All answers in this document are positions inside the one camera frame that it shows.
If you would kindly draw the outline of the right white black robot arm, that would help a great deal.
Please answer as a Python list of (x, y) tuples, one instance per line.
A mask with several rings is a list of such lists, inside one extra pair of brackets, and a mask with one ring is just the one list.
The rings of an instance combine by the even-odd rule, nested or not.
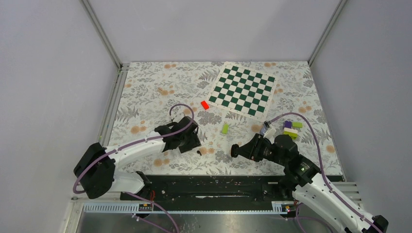
[(389, 222), (381, 215), (365, 211), (339, 190), (310, 159), (301, 155), (289, 135), (278, 135), (274, 142), (255, 134), (243, 146), (232, 145), (230, 155), (259, 162), (268, 160), (284, 167), (278, 182), (279, 195), (292, 198), (316, 212), (339, 233), (384, 233)]

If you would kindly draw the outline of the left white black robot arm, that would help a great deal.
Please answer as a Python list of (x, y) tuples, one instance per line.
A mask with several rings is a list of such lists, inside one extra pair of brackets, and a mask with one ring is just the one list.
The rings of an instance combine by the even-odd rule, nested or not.
[(132, 173), (122, 169), (138, 159), (149, 155), (179, 150), (180, 153), (201, 145), (198, 124), (185, 116), (179, 122), (156, 127), (148, 135), (123, 146), (103, 147), (99, 142), (90, 145), (75, 166), (76, 184), (89, 199), (97, 199), (106, 193), (130, 192), (138, 199), (149, 197), (149, 180), (140, 171)]

